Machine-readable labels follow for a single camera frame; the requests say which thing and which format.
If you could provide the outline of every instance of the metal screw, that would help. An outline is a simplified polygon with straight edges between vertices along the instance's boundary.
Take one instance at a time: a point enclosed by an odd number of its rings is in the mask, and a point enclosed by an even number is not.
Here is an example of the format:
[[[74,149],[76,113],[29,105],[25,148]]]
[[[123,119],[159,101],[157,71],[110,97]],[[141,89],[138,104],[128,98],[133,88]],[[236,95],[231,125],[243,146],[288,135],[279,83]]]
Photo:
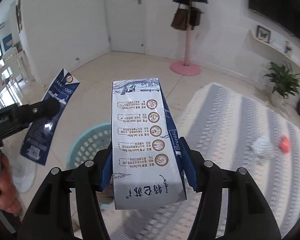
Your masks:
[[[213,166],[213,162],[212,161],[205,161],[204,166],[206,166],[208,168],[211,168]]]
[[[56,175],[58,172],[59,172],[59,169],[58,169],[58,168],[53,168],[53,169],[51,170],[51,174],[53,174],[53,175]]]
[[[85,165],[86,167],[91,167],[93,164],[94,164],[94,162],[93,162],[92,160],[88,160],[88,161],[86,161],[86,162],[84,163],[84,165]]]
[[[239,173],[242,175],[247,174],[247,170],[245,168],[239,168]]]

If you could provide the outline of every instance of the brown bag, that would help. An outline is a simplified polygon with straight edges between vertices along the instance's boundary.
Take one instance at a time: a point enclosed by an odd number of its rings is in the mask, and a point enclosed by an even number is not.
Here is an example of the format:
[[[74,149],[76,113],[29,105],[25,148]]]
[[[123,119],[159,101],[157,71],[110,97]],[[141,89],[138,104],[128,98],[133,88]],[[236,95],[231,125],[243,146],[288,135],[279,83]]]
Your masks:
[[[171,27],[186,31],[187,30],[187,15],[188,11],[186,9],[180,9],[180,4],[176,14],[174,15],[173,21],[171,23]]]
[[[189,24],[191,26],[199,26],[202,13],[203,12],[199,8],[191,7]]]

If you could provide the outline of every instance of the door frame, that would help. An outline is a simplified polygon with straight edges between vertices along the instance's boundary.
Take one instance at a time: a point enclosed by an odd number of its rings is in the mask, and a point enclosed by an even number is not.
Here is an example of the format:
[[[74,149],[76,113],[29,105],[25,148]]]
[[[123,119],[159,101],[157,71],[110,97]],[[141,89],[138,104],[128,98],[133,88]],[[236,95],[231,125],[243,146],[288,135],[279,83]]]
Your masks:
[[[110,32],[109,32],[109,21],[108,21],[108,12],[106,8],[106,0],[103,0],[104,2],[104,7],[105,7],[105,17],[106,17],[106,27],[107,27],[107,35],[108,35],[108,42],[109,42],[109,48],[110,51],[112,50],[111,47],[111,41],[110,41]],[[142,0],[142,11],[143,11],[143,39],[144,39],[144,48],[145,48],[145,55],[149,54],[149,49],[148,49],[148,38],[147,38],[147,12],[146,12],[146,0]],[[127,52],[127,53],[137,53],[137,54],[142,54],[143,53],[138,53],[138,52]]]

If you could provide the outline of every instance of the white milk carton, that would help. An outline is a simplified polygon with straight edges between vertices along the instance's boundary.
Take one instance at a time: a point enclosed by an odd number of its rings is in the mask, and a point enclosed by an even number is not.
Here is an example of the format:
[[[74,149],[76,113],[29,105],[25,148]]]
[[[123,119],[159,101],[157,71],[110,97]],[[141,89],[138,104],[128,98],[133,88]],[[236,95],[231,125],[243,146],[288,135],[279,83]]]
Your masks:
[[[158,78],[113,82],[112,145],[116,209],[186,200],[178,133]]]

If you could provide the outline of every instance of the pink pole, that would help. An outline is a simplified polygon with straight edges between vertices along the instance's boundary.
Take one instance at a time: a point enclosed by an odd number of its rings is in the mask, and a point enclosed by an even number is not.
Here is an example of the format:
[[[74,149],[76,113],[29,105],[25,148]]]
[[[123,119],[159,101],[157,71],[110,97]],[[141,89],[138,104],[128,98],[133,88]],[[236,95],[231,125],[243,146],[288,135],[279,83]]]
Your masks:
[[[191,25],[190,25],[190,6],[188,6],[188,17],[187,17],[187,30],[186,30],[186,49],[185,49],[185,59],[183,64],[185,66],[190,65],[189,55],[190,55],[190,44],[191,44]]]

